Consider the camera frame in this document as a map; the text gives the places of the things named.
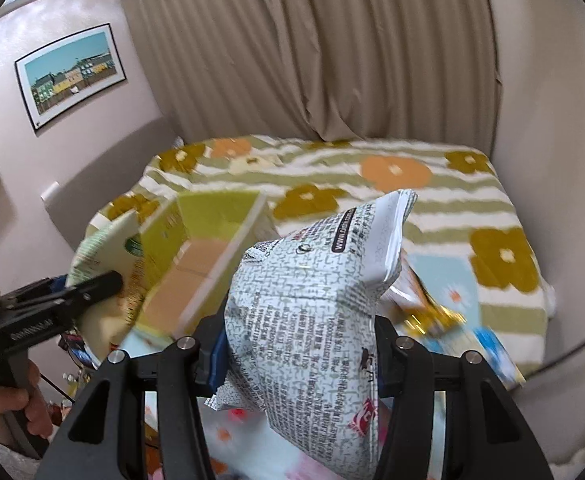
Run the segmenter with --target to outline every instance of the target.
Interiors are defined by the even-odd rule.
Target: screw
[[[407,335],[400,335],[395,341],[395,345],[402,350],[410,350],[415,346],[415,340],[408,337]]]
[[[176,345],[181,350],[188,350],[194,346],[194,337],[190,337],[189,335],[182,337],[179,339],[179,341],[176,342]]]
[[[113,365],[122,362],[126,358],[126,352],[123,350],[114,350],[108,354],[108,360]]]
[[[480,362],[483,361],[483,358],[479,352],[471,350],[470,352],[466,352],[466,361],[469,362],[471,365],[478,365]]]

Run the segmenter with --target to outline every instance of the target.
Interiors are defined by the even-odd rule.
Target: cardboard box
[[[173,338],[220,307],[244,251],[278,238],[265,195],[184,192],[141,230],[150,289],[136,328]]]

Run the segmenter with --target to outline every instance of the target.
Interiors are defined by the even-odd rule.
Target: gold wrapper
[[[404,323],[409,335],[440,337],[448,330],[466,322],[466,318],[462,314],[437,303],[425,290],[423,283],[416,274],[415,277],[424,293],[427,304],[414,308],[402,308],[406,316]]]

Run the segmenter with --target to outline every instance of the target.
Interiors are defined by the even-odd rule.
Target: picture frame
[[[36,135],[75,105],[126,79],[109,23],[39,47],[15,61],[15,71]]]

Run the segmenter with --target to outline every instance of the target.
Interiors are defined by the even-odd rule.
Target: black label on bag
[[[355,207],[348,209],[343,213],[343,218],[339,222],[339,227],[336,229],[335,239],[333,240],[333,253],[343,253],[345,250],[345,242],[348,240],[348,231],[350,230],[350,224],[354,218],[354,212],[357,211]]]

